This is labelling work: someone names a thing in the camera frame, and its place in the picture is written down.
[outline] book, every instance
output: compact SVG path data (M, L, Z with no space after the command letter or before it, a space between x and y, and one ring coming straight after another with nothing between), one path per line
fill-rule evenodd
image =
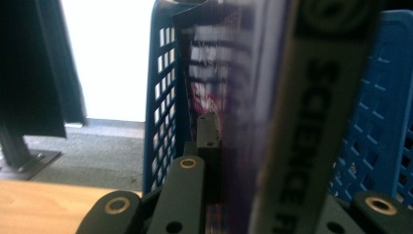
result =
M220 1L173 17L191 113L218 114L215 233L312 233L382 1Z

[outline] blue plastic crate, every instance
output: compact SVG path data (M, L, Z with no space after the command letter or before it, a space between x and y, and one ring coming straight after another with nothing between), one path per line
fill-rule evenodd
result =
M413 204L413 13L382 14L329 192L375 190Z
M146 101L143 193L162 185L190 140L186 86L172 16L197 6L157 0L153 6Z

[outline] wooden table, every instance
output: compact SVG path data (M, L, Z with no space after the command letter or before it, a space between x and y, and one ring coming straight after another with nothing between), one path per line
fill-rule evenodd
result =
M0 180L0 233L76 233L83 217L94 203L112 191L114 190Z

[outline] dark curtain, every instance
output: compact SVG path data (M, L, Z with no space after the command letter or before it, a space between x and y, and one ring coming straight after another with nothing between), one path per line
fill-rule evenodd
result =
M38 0L38 6L64 121L83 124L82 92L60 1Z
M0 22L0 123L18 135L65 137L37 1L2 1Z

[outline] gray carpet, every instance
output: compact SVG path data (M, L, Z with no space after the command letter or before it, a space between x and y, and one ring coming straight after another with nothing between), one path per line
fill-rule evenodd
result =
M30 149L61 156L32 180L141 191L143 128L89 125L67 128L67 139L26 136Z

